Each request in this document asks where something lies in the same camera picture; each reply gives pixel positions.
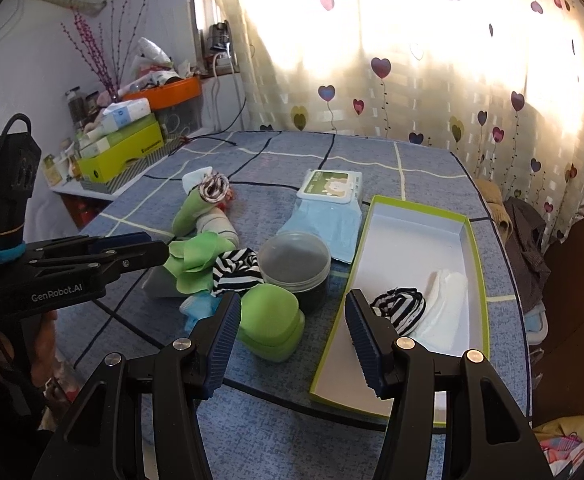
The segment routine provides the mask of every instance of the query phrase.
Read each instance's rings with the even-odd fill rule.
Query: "plaid tablecloth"
[[[485,203],[453,153],[301,132],[235,132],[194,139],[113,202],[84,234],[145,230],[155,239],[170,240],[172,219],[185,199],[181,177],[206,166],[230,178],[236,199],[228,217],[242,247],[255,251],[290,216],[308,169],[361,171],[364,214],[371,197],[382,194],[469,217],[488,296],[490,360],[521,410],[530,415],[528,348],[512,272]],[[217,480],[372,477],[383,421],[324,406],[308,394],[349,268],[333,262],[328,301],[307,317],[303,339],[287,362],[266,362],[239,342],[234,345],[224,386],[198,410]],[[95,303],[59,311],[58,348],[83,378],[109,352],[127,358],[152,354],[182,335],[181,301],[147,298],[140,288],[146,272],[126,274],[108,287],[101,301],[109,311]],[[144,400],[143,424],[144,437],[152,441],[150,404]],[[433,437],[428,478],[440,478],[444,442],[443,435]]]

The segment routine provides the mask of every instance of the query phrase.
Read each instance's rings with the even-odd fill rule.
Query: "orange plastic basket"
[[[177,105],[198,95],[201,95],[201,82],[197,76],[194,76],[169,85],[128,94],[124,97],[124,101],[145,97],[150,101],[150,110],[154,112]]]

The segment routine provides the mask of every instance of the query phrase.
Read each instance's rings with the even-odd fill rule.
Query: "green rolled cloth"
[[[172,222],[172,232],[175,236],[185,236],[197,225],[197,218],[210,211],[216,204],[206,202],[201,198],[198,186],[195,187],[183,202]]]
[[[301,341],[305,326],[298,300],[280,286],[261,283],[241,300],[237,338],[263,359],[277,363],[288,359]]]
[[[172,242],[163,267],[176,278],[176,289],[182,294],[212,290],[214,260],[234,248],[226,238],[208,231],[189,240]]]

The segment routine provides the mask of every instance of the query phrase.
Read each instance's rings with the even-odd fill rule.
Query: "curtain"
[[[216,0],[253,129],[453,152],[532,204],[544,246],[584,215],[580,0]]]

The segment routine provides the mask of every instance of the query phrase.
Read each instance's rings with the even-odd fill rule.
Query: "silver rivet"
[[[480,363],[483,361],[483,354],[478,350],[470,350],[467,353],[467,358],[470,359],[473,363]]]
[[[177,340],[172,343],[172,346],[177,350],[187,350],[192,346],[192,341],[190,341],[187,337],[179,337]]]
[[[403,348],[403,350],[410,350],[411,348],[414,348],[414,339],[409,337],[400,337],[396,340],[396,345],[399,348]]]
[[[116,352],[107,354],[103,362],[108,366],[118,365],[121,362],[121,354],[117,354]]]

